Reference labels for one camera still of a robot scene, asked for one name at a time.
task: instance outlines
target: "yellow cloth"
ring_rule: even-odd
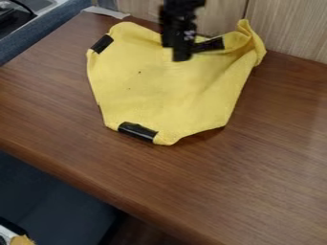
[[[11,240],[11,245],[34,245],[25,235],[16,236]]]
[[[114,130],[130,122],[158,131],[158,145],[226,125],[251,69],[266,54],[248,20],[223,35],[225,50],[185,62],[173,62],[160,35],[137,24],[119,23],[109,35],[114,42],[102,53],[87,52],[88,77],[104,123]]]

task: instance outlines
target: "cloth fold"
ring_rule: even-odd
[[[137,24],[119,23],[107,35],[113,41],[100,53],[87,52],[87,73],[104,123],[116,131],[123,123],[156,131],[157,145],[225,126],[252,68],[266,54],[245,19],[235,32],[222,35],[225,50],[185,62],[173,62],[161,36]]]

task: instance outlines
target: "wooden table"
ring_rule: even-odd
[[[0,69],[1,148],[196,245],[327,244],[327,66],[270,52],[226,128],[152,145],[104,127],[86,77],[115,23],[83,13]]]

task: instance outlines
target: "yellow object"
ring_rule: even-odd
[[[34,245],[25,235],[16,236],[11,240],[11,245]]]
[[[251,69],[266,54],[248,20],[223,35],[225,50],[185,62],[173,62],[161,36],[137,24],[119,23],[108,35],[114,39],[110,46],[100,54],[87,52],[88,77],[104,123],[113,130],[130,122],[158,131],[153,140],[158,145],[225,126]]]

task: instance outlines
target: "robotic arm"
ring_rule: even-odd
[[[206,0],[165,0],[160,9],[162,43],[173,49],[174,61],[187,61],[195,53],[225,49],[222,37],[195,43],[197,26],[195,11]]]

